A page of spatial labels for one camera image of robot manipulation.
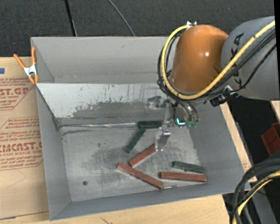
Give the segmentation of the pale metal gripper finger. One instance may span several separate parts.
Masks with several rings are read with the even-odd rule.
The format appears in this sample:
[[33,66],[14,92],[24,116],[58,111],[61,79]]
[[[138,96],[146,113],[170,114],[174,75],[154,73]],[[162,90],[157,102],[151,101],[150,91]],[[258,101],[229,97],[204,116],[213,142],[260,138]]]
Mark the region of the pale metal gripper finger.
[[171,132],[168,127],[161,127],[155,135],[155,151],[159,152],[163,150],[163,147],[167,143],[169,137],[171,136]]

